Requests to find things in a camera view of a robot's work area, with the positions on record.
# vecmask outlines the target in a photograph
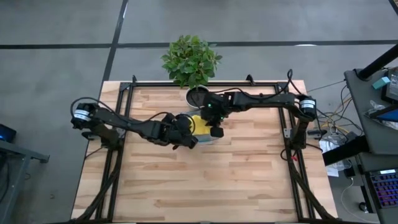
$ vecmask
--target green leaves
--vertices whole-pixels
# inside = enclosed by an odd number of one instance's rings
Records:
[[[222,58],[210,47],[215,47],[215,44],[209,46],[197,35],[181,35],[178,41],[170,43],[167,53],[161,56],[164,61],[162,68],[166,69],[169,78],[181,88],[185,85],[190,88],[206,85],[208,79],[215,76],[214,70]]]

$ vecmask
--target electronics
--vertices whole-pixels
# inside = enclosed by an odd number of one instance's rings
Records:
[[[398,105],[391,105],[383,110],[373,112],[369,114],[369,117],[382,121],[398,122]]]
[[[398,169],[369,173],[379,208],[398,207]]]
[[[13,142],[17,132],[5,125],[0,124],[0,141]]]
[[[396,104],[398,103],[398,68],[389,69],[384,76],[390,79],[390,83],[383,86],[381,99]]]

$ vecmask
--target white cable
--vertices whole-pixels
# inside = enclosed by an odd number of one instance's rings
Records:
[[[343,195],[344,195],[344,193],[346,192],[346,190],[348,190],[348,189],[349,189],[350,187],[352,187],[353,185],[354,185],[354,179],[351,178],[351,184],[350,184],[348,187],[346,187],[346,188],[343,190],[343,192],[341,193],[341,197],[340,197],[341,204],[343,205],[343,207],[344,207],[344,209],[346,210],[346,212],[350,213],[352,216],[354,216],[354,217],[356,217],[356,218],[358,218],[358,219],[360,219],[360,220],[362,220],[362,221],[364,221],[364,222],[367,222],[367,223],[379,223],[379,222],[372,222],[372,221],[365,220],[365,219],[363,219],[363,218],[361,218],[361,217],[359,217],[359,216],[357,216],[357,215],[351,213],[351,212],[347,209],[346,205],[345,205],[344,202],[343,202]]]

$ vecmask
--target plant pot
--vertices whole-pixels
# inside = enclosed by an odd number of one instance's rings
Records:
[[[209,89],[207,89],[207,87],[198,85],[198,88],[187,90],[187,93],[185,94],[185,101],[189,107],[199,109],[199,107],[203,106],[203,99],[208,92]]]

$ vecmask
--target yellow sponge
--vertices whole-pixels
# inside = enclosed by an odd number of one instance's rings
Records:
[[[193,122],[195,122],[195,132],[193,135],[210,134],[210,126],[206,126],[206,121],[201,119],[199,115],[192,116]]]

